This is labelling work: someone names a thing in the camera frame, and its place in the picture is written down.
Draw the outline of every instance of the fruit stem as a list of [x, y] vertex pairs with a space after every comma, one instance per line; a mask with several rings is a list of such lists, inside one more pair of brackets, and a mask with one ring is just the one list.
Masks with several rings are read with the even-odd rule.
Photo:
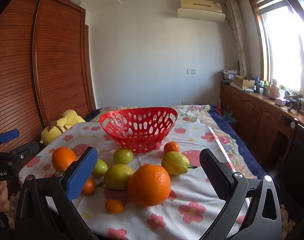
[[105, 181], [102, 181], [98, 186], [101, 187], [105, 184]]

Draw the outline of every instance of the orange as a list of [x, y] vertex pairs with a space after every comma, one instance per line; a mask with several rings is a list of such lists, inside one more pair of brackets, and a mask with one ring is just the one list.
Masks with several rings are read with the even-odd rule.
[[168, 142], [164, 145], [164, 153], [168, 153], [168, 152], [180, 152], [180, 146], [178, 145], [177, 142]]
[[77, 157], [69, 148], [60, 147], [53, 152], [52, 164], [56, 171], [65, 171], [74, 161], [77, 161]]
[[84, 195], [92, 195], [92, 194], [94, 194], [95, 190], [96, 190], [96, 187], [95, 187], [94, 180], [91, 178], [88, 178], [84, 185], [84, 188], [82, 189], [82, 193]]
[[146, 164], [131, 176], [127, 191], [135, 204], [144, 207], [156, 206], [166, 200], [170, 194], [170, 176], [163, 167]]
[[123, 211], [123, 203], [117, 199], [109, 199], [105, 202], [105, 209], [110, 214], [118, 214]]

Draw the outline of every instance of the curtain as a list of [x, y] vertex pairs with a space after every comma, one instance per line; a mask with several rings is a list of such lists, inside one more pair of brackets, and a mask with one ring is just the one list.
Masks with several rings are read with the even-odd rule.
[[249, 64], [245, 54], [245, 35], [242, 17], [240, 13], [239, 6], [236, 0], [226, 0], [225, 1], [228, 13], [231, 19], [232, 28], [236, 38], [236, 44], [239, 52], [240, 61], [240, 76], [250, 76]]

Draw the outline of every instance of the finger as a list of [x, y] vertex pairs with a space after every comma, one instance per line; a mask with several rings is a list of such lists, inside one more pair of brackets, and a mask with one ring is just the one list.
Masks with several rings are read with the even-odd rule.
[[6, 181], [0, 181], [0, 192], [2, 192], [7, 186]]
[[6, 187], [0, 195], [0, 206], [3, 206], [6, 203], [7, 197], [8, 197], [8, 192]]
[[5, 213], [10, 210], [10, 202], [7, 200], [4, 205], [0, 206], [0, 212]]

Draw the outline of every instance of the blue rubber tip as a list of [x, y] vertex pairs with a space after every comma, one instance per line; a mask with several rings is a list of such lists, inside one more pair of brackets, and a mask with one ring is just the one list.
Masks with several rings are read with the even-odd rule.
[[18, 129], [14, 129], [0, 135], [0, 143], [7, 143], [11, 140], [14, 140], [20, 136]]
[[66, 195], [70, 201], [72, 201], [72, 199], [79, 197], [96, 163], [97, 163], [97, 150], [91, 147], [87, 156], [79, 164], [79, 166], [76, 168], [75, 172], [72, 174], [72, 176], [70, 177], [70, 179], [66, 184]]

